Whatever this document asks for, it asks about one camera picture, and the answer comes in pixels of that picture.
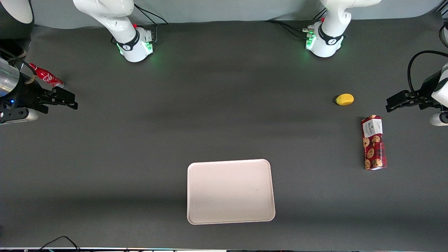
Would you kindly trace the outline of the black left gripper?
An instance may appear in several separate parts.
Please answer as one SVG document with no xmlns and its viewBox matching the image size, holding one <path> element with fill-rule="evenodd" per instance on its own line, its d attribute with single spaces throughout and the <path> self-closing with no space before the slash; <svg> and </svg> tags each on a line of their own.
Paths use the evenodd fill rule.
<svg viewBox="0 0 448 252">
<path fill-rule="evenodd" d="M 443 105 L 432 98 L 432 93 L 435 91 L 436 86 L 439 83 L 441 72 L 438 71 L 430 77 L 426 78 L 418 90 L 418 93 L 414 93 L 413 96 L 410 91 L 403 90 L 393 96 L 386 99 L 386 111 L 390 113 L 402 107 L 410 107 L 413 102 L 419 106 L 420 110 L 425 110 L 429 107 L 443 110 Z"/>
</svg>

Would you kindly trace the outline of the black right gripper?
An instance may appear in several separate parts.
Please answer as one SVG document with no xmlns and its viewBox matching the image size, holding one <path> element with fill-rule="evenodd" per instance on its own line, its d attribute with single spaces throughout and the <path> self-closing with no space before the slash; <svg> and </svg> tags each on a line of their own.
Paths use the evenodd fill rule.
<svg viewBox="0 0 448 252">
<path fill-rule="evenodd" d="M 42 88 L 37 81 L 31 84 L 25 84 L 30 77 L 20 75 L 16 87 L 7 95 L 0 99 L 1 109 L 14 109 L 25 107 L 36 110 L 37 112 L 47 114 L 49 108 L 46 105 L 64 105 L 73 110 L 78 109 L 78 103 L 75 102 L 75 94 L 61 87 L 54 87 L 52 91 Z"/>
</svg>

